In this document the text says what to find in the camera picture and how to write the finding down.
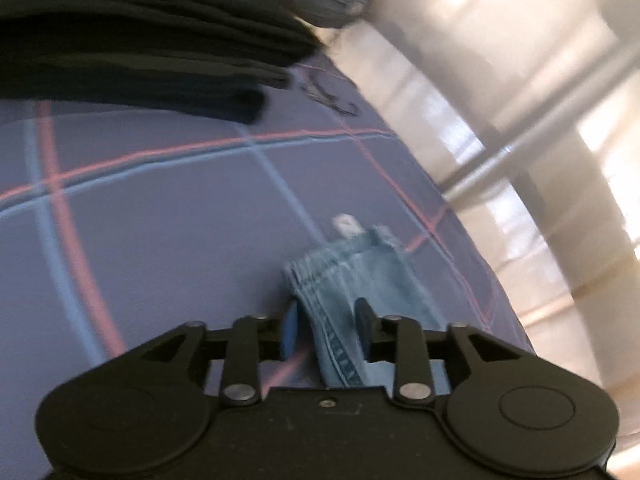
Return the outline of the purple plaid bed sheet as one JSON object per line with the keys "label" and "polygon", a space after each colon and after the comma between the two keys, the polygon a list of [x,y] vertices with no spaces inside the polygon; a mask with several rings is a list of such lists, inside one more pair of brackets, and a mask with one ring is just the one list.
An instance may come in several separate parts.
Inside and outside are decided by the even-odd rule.
{"label": "purple plaid bed sheet", "polygon": [[[360,108],[304,95],[310,68]],[[449,205],[355,85],[323,56],[268,89],[254,125],[90,103],[1,105],[1,474],[39,479],[42,397],[166,330],[226,327],[288,304],[283,267],[337,238],[349,214],[398,239],[428,304],[418,249],[473,300],[498,281],[434,217]]]}

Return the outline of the eyeglasses with thin frame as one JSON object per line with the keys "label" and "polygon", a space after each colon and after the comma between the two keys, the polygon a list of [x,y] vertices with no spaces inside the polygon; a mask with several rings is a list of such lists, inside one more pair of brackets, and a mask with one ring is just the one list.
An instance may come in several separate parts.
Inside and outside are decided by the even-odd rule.
{"label": "eyeglasses with thin frame", "polygon": [[320,74],[321,70],[318,68],[310,68],[308,70],[305,75],[305,80],[300,84],[304,95],[336,114],[357,117],[360,114],[360,108],[354,102],[343,102],[337,94],[329,92],[327,88],[324,88]]}

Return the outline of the stack of dark folded clothes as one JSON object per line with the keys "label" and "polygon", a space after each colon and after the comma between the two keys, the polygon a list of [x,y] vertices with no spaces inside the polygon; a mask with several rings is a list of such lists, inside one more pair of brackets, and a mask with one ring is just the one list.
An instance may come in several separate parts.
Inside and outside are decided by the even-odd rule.
{"label": "stack of dark folded clothes", "polygon": [[317,50],[277,0],[1,0],[1,94],[251,124]]}

